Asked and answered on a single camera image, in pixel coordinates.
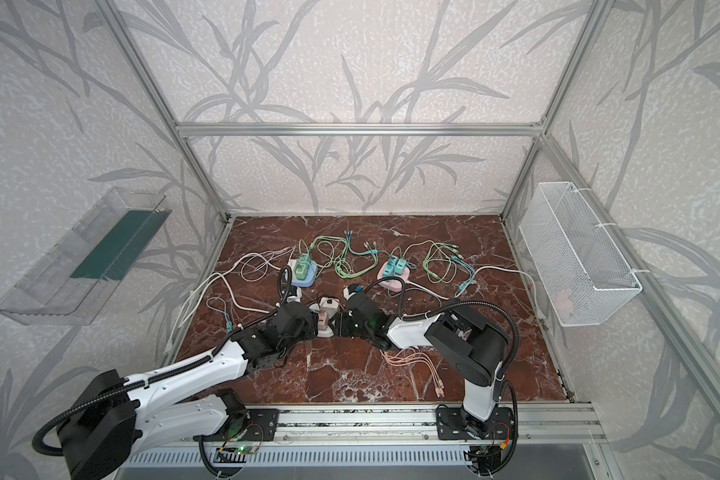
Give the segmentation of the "white power strip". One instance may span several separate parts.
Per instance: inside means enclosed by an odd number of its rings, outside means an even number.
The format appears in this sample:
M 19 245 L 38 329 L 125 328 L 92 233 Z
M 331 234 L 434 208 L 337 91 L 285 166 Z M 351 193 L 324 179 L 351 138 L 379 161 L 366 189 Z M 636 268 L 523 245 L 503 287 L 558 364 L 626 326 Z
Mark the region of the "white power strip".
M 317 314 L 317 337 L 333 337 L 335 334 L 333 319 L 340 310 L 339 300 L 333 297 L 321 297 L 316 303 L 310 305 L 309 308 Z

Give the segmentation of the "pink plug adapter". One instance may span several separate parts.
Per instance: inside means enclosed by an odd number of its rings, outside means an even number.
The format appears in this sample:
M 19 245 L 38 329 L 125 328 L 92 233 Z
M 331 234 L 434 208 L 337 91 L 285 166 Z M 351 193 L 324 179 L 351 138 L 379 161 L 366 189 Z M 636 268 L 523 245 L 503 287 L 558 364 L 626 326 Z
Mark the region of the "pink plug adapter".
M 319 332 L 326 332 L 331 329 L 330 327 L 330 317 L 327 311 L 319 311 L 318 312 L 318 331 Z

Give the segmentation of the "white charger adapter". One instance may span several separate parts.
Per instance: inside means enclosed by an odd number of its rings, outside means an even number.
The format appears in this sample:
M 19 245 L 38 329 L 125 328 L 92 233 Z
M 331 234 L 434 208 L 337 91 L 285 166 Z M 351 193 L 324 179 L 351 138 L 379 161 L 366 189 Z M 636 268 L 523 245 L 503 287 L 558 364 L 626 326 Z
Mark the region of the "white charger adapter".
M 320 310 L 336 312 L 340 309 L 340 301 L 332 297 L 322 297 L 319 301 Z

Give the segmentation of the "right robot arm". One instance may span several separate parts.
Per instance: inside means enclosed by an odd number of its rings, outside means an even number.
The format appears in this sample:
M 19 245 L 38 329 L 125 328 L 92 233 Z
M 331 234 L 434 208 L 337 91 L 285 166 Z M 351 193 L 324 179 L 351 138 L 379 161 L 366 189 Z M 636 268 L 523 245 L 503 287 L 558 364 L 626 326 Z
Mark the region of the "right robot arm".
M 362 338 L 392 362 L 428 362 L 420 349 L 433 348 L 464 380 L 461 406 L 436 416 L 443 430 L 438 437 L 513 440 L 510 422 L 499 419 L 499 403 L 520 335 L 515 319 L 501 307 L 484 300 L 450 300 L 422 314 L 393 316 L 359 291 L 318 332 Z

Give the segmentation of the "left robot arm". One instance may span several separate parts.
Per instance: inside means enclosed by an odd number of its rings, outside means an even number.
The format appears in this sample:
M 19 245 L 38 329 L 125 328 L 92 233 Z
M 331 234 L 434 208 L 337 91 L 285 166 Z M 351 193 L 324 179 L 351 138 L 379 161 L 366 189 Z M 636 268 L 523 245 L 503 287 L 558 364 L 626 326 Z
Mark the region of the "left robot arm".
M 73 479 L 103 479 L 142 451 L 216 435 L 240 415 L 236 398 L 196 394 L 273 366 L 289 348 L 315 338 L 317 324 L 315 309 L 282 303 L 193 357 L 128 377 L 106 371 L 39 428 L 32 448 L 64 458 Z

